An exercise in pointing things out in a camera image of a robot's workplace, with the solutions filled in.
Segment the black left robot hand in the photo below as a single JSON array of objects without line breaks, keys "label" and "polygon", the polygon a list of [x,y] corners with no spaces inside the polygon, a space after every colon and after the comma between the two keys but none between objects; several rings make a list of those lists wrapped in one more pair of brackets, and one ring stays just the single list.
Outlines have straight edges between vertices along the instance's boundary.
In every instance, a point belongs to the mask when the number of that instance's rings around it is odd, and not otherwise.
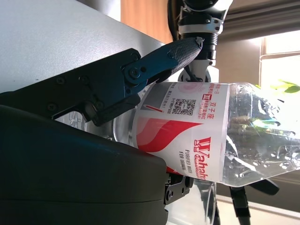
[{"label": "black left robot hand", "polygon": [[[275,195],[279,191],[279,187],[269,179],[252,183],[250,184],[250,187],[267,195]],[[230,187],[230,194],[235,214],[239,220],[240,225],[251,225],[251,216],[245,187]]]}]

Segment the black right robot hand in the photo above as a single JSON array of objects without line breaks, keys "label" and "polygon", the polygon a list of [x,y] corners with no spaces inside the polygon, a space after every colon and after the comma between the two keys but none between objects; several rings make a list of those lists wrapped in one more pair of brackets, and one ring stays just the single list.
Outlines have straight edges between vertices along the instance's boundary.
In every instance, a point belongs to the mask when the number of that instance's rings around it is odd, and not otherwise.
[{"label": "black right robot hand", "polygon": [[193,179],[163,159],[60,123],[78,112],[96,126],[140,103],[139,92],[192,62],[190,37],[141,57],[133,48],[0,96],[3,225],[164,225],[165,206]]}]

